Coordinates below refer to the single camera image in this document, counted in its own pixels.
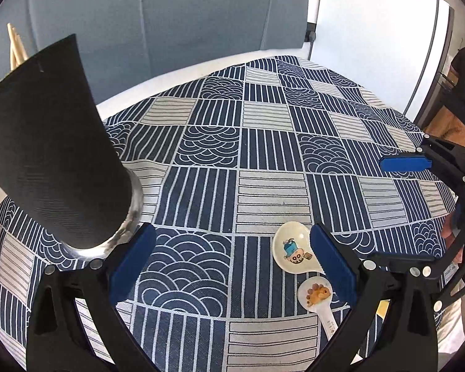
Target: blue and white tablecloth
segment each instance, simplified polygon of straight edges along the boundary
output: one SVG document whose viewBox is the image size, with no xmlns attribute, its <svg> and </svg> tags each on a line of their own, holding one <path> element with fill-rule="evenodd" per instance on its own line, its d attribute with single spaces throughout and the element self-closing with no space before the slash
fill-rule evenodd
<svg viewBox="0 0 465 372">
<path fill-rule="evenodd" d="M 145 99 L 105 121 L 144 189 L 142 221 L 157 246 L 123 320 L 163 371 L 305 370 L 327 343 L 296 297 L 312 273 L 273 261 L 286 221 L 322 221 L 360 258 L 373 251 L 445 250 L 454 209 L 429 171 L 385 173 L 383 155 L 414 151 L 420 130 L 345 77 L 293 56 L 217 71 Z M 10 198 L 0 205 L 0 339 L 25 365 L 28 317 L 49 263 L 84 267 Z M 82 300 L 98 356 L 109 355 Z M 340 322 L 349 307 L 332 303 Z M 376 317 L 360 354 L 376 340 Z"/>
</svg>

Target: tablecloth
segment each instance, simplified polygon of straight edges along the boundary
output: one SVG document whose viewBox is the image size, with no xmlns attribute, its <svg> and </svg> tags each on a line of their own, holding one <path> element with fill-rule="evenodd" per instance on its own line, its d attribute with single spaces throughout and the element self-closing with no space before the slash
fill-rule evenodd
<svg viewBox="0 0 465 372">
<path fill-rule="evenodd" d="M 284 222 L 323 222 L 362 259 L 445 251 L 440 230 L 455 205 L 448 187 L 429 171 L 378 166 L 383 155 L 414 151 L 423 134 L 370 91 L 313 62 L 276 56 L 231 66 L 104 124 L 142 182 L 142 221 L 158 235 L 117 309 L 162 371 L 298 371 L 323 349 L 318 316 L 296 297 L 315 273 L 286 273 L 271 256 Z M 0 339 L 22 365 L 47 264 L 85 266 L 6 198 Z M 331 307 L 338 323 L 349 310 L 337 293 Z M 110 360 L 82 300 L 78 309 L 95 353 Z M 381 324 L 376 317 L 361 356 Z"/>
</svg>

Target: cartoon character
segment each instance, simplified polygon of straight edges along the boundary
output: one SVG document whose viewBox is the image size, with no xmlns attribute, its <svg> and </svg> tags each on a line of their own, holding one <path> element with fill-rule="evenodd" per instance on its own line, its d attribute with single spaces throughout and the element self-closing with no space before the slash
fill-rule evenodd
<svg viewBox="0 0 465 372">
<path fill-rule="evenodd" d="M 328 287 L 324 287 L 323 284 L 313 284 L 312 288 L 307 291 L 306 304 L 311 307 L 330 296 L 331 291 Z"/>
<path fill-rule="evenodd" d="M 305 253 L 301 247 L 298 247 L 293 238 L 284 241 L 283 245 L 284 251 L 286 252 L 286 256 L 284 256 L 284 258 L 289 260 L 291 263 L 299 264 L 303 261 L 303 259 L 310 260 L 312 258 L 312 254 Z"/>
</svg>

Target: screw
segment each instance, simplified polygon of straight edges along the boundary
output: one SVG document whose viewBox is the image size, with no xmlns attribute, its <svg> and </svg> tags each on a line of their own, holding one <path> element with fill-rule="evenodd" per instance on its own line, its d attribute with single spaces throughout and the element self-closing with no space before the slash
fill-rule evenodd
<svg viewBox="0 0 465 372">
<path fill-rule="evenodd" d="M 420 270 L 417 267 L 410 268 L 410 274 L 414 277 L 418 277 L 420 275 Z"/>
<path fill-rule="evenodd" d="M 100 267 L 102 267 L 104 261 L 102 259 L 93 259 L 90 261 L 90 268 L 92 270 L 98 270 Z"/>
<path fill-rule="evenodd" d="M 443 307 L 443 302 L 441 302 L 440 300 L 438 300 L 438 301 L 434 304 L 434 312 L 439 312 L 439 310 L 441 310 L 442 307 Z"/>
<path fill-rule="evenodd" d="M 428 277 L 430 275 L 430 273 L 432 272 L 432 270 L 430 269 L 429 266 L 425 266 L 422 270 L 422 274 L 424 277 Z"/>
<path fill-rule="evenodd" d="M 49 264 L 47 267 L 45 267 L 45 274 L 50 275 L 55 272 L 56 267 L 53 264 Z"/>
<path fill-rule="evenodd" d="M 372 260 L 365 260 L 363 262 L 363 267 L 365 267 L 367 270 L 375 270 L 377 265 Z"/>
</svg>

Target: gray wall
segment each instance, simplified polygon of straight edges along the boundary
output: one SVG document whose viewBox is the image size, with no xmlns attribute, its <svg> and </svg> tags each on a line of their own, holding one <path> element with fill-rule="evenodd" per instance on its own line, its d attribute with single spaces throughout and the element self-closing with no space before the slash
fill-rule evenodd
<svg viewBox="0 0 465 372">
<path fill-rule="evenodd" d="M 193 64 L 261 49 L 300 48 L 307 7 L 308 0 L 4 0 L 0 80 L 10 71 L 8 22 L 30 56 L 77 34 L 98 104 Z"/>
</svg>

